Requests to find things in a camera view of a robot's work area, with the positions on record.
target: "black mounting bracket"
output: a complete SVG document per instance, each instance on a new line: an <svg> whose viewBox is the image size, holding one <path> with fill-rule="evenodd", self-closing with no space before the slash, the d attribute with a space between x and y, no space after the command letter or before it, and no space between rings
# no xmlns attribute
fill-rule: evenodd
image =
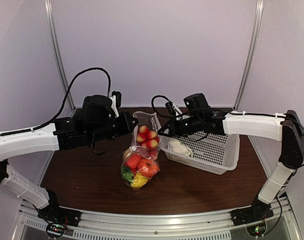
<svg viewBox="0 0 304 240"><path fill-rule="evenodd" d="M231 211L234 226L263 221L274 216L270 204L263 203L255 197L251 206Z"/></svg>
<svg viewBox="0 0 304 240"><path fill-rule="evenodd" d="M49 196L49 205L43 209L38 209L38 217L48 222L57 223L61 225L68 225L78 227L81 218L81 212L66 208L61 208L58 205L56 194L47 189Z"/></svg>
<svg viewBox="0 0 304 240"><path fill-rule="evenodd" d="M304 161L304 131L294 110L288 110L286 117L282 122L282 152L279 162L290 169L298 169Z"/></svg>

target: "white robot arm segment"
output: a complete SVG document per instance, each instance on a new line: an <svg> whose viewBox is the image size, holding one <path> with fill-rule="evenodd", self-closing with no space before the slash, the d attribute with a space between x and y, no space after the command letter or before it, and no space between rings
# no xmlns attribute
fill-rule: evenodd
<svg viewBox="0 0 304 240"><path fill-rule="evenodd" d="M43 209L49 205L49 196L46 189L36 186L19 174L11 165L7 166L6 172L8 177L3 179L0 187L8 189L16 194L18 198L27 200L37 209Z"/></svg>
<svg viewBox="0 0 304 240"><path fill-rule="evenodd" d="M32 132L0 136L0 161L23 154L58 151L58 139L54 131L55 124L52 123Z"/></svg>
<svg viewBox="0 0 304 240"><path fill-rule="evenodd" d="M283 126L281 122L284 118L259 116L259 115L245 115L245 112L236 112L232 115L226 114L223 120L224 133L228 135L248 135L256 137L264 137L281 141L283 136ZM285 117L284 114L276 114L276 116Z"/></svg>
<svg viewBox="0 0 304 240"><path fill-rule="evenodd" d="M270 204L277 194L287 185L289 178L295 172L294 169L284 166L281 162L277 163L272 174L265 182L258 194L258 200L265 204Z"/></svg>

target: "white wall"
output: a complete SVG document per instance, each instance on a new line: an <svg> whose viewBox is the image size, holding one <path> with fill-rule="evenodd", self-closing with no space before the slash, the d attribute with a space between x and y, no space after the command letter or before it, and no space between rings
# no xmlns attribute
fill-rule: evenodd
<svg viewBox="0 0 304 240"><path fill-rule="evenodd" d="M49 120L63 96L43 1L0 1L0 131ZM48 154L20 156L10 163L36 183ZM0 188L0 240L9 239L20 202Z"/></svg>
<svg viewBox="0 0 304 240"><path fill-rule="evenodd" d="M304 125L304 0L265 1L262 30L241 110L296 110ZM280 143L258 138L272 170ZM304 168L287 187L304 238Z"/></svg>
<svg viewBox="0 0 304 240"><path fill-rule="evenodd" d="M53 0L67 79L103 67L123 106L151 106L154 95L203 92L212 106L233 106L251 39L255 0ZM103 73L80 77L77 107L106 94ZM164 106L163 101L156 105Z"/></svg>

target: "white cloth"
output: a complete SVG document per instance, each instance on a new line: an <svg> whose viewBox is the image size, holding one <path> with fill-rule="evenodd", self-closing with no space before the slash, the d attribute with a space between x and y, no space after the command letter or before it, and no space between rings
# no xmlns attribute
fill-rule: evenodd
<svg viewBox="0 0 304 240"><path fill-rule="evenodd" d="M188 146L185 146L177 139L171 138L168 141L168 147L169 147L169 150L176 152L178 154L189 156L189 157L193 156L193 151Z"/></svg>

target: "white plastic basket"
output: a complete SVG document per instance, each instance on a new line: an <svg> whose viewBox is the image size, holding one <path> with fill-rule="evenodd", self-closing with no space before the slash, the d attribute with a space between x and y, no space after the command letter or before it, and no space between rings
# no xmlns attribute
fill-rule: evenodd
<svg viewBox="0 0 304 240"><path fill-rule="evenodd" d="M237 166L240 149L239 135L208 134L207 138L194 142L206 134L197 132L187 137L174 137L191 148L193 157L169 150L169 137L162 138L161 150L169 160L176 161L214 174L223 174Z"/></svg>

